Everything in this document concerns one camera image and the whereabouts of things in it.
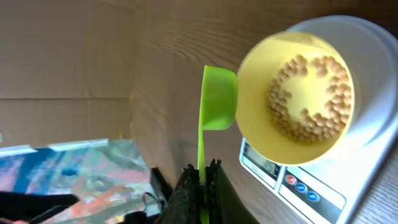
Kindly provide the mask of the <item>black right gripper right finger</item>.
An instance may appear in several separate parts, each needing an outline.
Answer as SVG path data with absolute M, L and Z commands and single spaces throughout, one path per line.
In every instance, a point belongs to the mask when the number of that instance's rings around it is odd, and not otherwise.
M 221 166 L 221 160 L 213 159 L 206 167 L 206 181 L 211 224 L 259 224 L 239 198 Z

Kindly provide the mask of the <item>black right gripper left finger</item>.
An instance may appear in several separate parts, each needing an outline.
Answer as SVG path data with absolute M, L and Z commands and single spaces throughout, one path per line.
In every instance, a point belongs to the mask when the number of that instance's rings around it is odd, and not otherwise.
M 170 196 L 168 205 L 155 224 L 202 224 L 199 171 L 191 164 L 182 170 L 180 179 Z

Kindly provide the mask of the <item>green plastic measuring scoop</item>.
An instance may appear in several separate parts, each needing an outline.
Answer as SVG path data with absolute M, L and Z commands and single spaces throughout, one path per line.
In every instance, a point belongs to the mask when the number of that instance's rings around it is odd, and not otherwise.
M 198 119 L 197 164 L 199 171 L 199 211 L 202 223 L 224 223 L 224 195 L 229 192 L 221 161 L 205 162 L 204 131 L 228 129 L 234 122 L 238 100 L 236 75 L 225 68 L 205 66 Z

